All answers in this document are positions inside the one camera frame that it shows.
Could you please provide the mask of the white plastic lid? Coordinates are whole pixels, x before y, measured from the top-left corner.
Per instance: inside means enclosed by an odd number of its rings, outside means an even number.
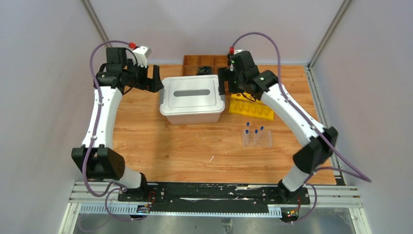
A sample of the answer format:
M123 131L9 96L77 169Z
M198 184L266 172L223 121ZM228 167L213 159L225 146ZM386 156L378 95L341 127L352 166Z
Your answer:
M218 114L225 109L217 75L168 77L162 83L160 113L166 117Z

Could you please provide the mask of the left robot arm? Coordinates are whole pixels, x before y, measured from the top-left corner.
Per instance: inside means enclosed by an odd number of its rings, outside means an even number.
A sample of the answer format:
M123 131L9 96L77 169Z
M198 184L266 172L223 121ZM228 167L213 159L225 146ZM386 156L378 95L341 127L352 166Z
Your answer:
M130 192L137 201L144 201L150 192L143 173L128 168L122 155L113 149L113 131L116 113L121 99L131 89L156 93L164 88L159 66L153 67L148 76L148 46L110 47L106 49L106 62L94 75L94 106L86 135L78 148L73 148L71 157L82 172L89 193L103 197L93 191L90 180L107 181Z

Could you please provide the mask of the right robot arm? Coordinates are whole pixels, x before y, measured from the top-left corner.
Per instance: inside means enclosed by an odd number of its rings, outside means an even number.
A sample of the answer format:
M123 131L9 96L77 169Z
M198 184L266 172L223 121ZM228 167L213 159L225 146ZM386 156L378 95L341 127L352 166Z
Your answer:
M278 182L278 197L291 203L316 169L331 155L338 132L313 119L287 92L280 73L260 72L249 51L231 50L227 68L218 69L219 92L225 93L228 82L231 93L247 93L271 108L290 128L302 148L293 155L293 166Z

